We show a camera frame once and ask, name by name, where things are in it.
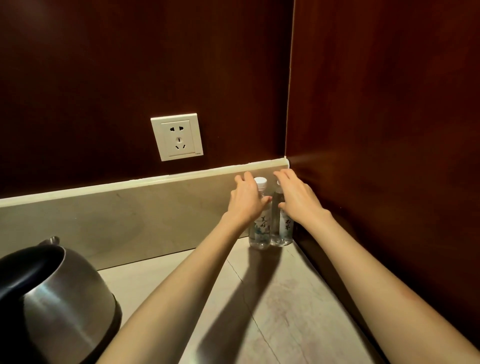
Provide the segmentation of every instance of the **kettle lid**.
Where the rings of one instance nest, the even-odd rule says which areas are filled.
[[[58,245],[38,245],[0,259],[0,302],[18,299],[57,270],[65,250]]]

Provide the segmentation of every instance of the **electrical outlet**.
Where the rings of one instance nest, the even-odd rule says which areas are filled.
[[[162,161],[203,155],[197,114],[152,118]]]

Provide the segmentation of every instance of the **plastic bottle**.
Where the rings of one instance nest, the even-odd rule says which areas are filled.
[[[258,195],[262,198],[267,187],[267,178],[256,177],[255,182],[258,186]],[[265,250],[270,246],[270,217],[271,205],[268,203],[258,219],[248,229],[248,240],[252,248]]]
[[[275,246],[286,246],[293,241],[293,220],[278,207],[285,201],[282,186],[277,181],[277,187],[272,198],[272,227],[270,230],[270,243]]]

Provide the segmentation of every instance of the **forearm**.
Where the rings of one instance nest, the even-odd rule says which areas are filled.
[[[241,222],[224,215],[135,311],[98,363],[177,363],[243,228]]]
[[[453,326],[358,244],[326,210],[305,228],[328,255],[392,364],[478,363]]]

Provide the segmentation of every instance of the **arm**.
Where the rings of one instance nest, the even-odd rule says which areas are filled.
[[[480,363],[478,350],[358,244],[292,170],[275,172],[280,204],[320,244],[392,364]]]
[[[235,181],[219,224],[135,311],[98,364],[178,363],[233,244],[270,201],[258,198],[250,172]]]

